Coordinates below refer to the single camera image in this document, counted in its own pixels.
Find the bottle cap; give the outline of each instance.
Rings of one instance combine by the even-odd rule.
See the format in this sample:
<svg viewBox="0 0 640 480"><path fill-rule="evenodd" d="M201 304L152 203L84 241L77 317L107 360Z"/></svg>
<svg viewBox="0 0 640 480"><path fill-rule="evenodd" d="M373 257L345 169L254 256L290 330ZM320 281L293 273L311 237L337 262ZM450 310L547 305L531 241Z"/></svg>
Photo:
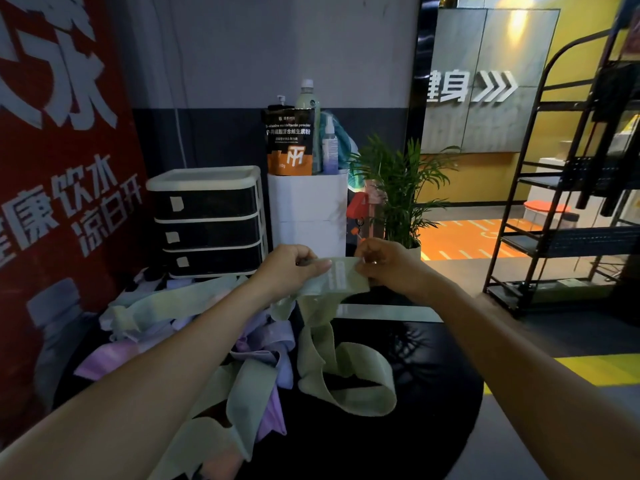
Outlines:
<svg viewBox="0 0 640 480"><path fill-rule="evenodd" d="M324 127L325 134L334 134L335 128L333 127L333 117L331 114L326 115L326 126Z"/></svg>

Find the potted plant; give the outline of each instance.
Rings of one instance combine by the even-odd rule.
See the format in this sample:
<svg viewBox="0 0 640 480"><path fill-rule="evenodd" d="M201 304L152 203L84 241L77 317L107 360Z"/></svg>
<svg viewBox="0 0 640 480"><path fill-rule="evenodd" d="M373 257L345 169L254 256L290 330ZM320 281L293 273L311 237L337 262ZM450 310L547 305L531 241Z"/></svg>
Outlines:
<svg viewBox="0 0 640 480"><path fill-rule="evenodd" d="M448 147L443 152L451 152ZM423 227L437 227L436 222L424 217L425 211L444 207L444 199L417 204L416 199L425 184L449 183L444 169L454 169L451 160L441 155L420 154L420 140L409 140L407 151L395 153L378 135L369 137L369 145L360 154L352 154L351 170L370 180L382 193L382 203L376 209L374 223L385 229L385 239L396 241L407 249L420 249L418 233Z"/></svg>

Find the left hand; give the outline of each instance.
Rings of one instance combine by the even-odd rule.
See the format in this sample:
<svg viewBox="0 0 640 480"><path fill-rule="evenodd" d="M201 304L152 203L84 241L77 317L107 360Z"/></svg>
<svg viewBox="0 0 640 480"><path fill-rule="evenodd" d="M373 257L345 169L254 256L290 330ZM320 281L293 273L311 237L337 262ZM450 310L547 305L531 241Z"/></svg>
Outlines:
<svg viewBox="0 0 640 480"><path fill-rule="evenodd" d="M314 252L301 244L281 244L260 265L249 283L257 288L268 304L295 293L309 279L326 273L331 259L299 266L304 260L317 259Z"/></svg>

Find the yellow wall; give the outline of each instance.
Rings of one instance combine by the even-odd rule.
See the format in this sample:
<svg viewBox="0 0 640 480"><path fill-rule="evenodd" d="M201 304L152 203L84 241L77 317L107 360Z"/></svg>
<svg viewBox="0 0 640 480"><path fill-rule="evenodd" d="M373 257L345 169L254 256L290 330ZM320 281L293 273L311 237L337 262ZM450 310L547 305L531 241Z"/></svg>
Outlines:
<svg viewBox="0 0 640 480"><path fill-rule="evenodd" d="M580 37L611 27L621 0L501 0L498 8L560 8L556 31L549 50L550 59L560 48ZM617 42L624 40L620 34ZM574 47L563 55L549 74L548 84L591 79L595 74L605 39ZM584 100L589 87L561 89L545 94L543 100ZM539 113L527 160L537 161L558 153L558 142L571 140L579 113ZM515 170L517 153L480 153L460 155L457 170L448 173L451 184L439 191L425 187L420 202L446 198L451 202L506 200ZM529 188L519 185L517 200L525 200Z"/></svg>

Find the hand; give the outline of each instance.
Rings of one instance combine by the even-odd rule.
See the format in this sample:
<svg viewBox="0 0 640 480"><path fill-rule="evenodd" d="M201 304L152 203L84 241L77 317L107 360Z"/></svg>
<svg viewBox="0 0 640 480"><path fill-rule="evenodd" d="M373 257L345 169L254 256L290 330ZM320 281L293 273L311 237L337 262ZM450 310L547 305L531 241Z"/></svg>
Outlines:
<svg viewBox="0 0 640 480"><path fill-rule="evenodd" d="M424 300L426 288L446 281L397 242L370 237L360 243L355 256L364 258L357 272L416 303Z"/></svg>
<svg viewBox="0 0 640 480"><path fill-rule="evenodd" d="M331 260L323 259L300 266L305 260L317 259L314 252L301 244L281 244L260 265L248 284L257 287L267 305L295 293L309 279L326 273Z"/></svg>

